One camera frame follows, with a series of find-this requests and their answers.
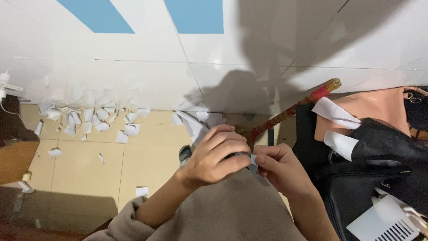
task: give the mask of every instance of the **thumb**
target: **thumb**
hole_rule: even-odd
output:
[[[272,157],[266,156],[266,155],[257,155],[256,157],[256,163],[260,167],[262,167],[266,171],[270,171],[273,173],[276,173],[278,171],[280,163],[277,162]]]

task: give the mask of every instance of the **left hand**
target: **left hand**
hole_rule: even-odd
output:
[[[197,189],[218,183],[229,175],[251,164],[248,156],[234,156],[224,159],[234,152],[250,152],[247,140],[232,133],[235,128],[220,125],[211,128],[196,147],[191,158],[177,170],[177,175],[186,187]]]

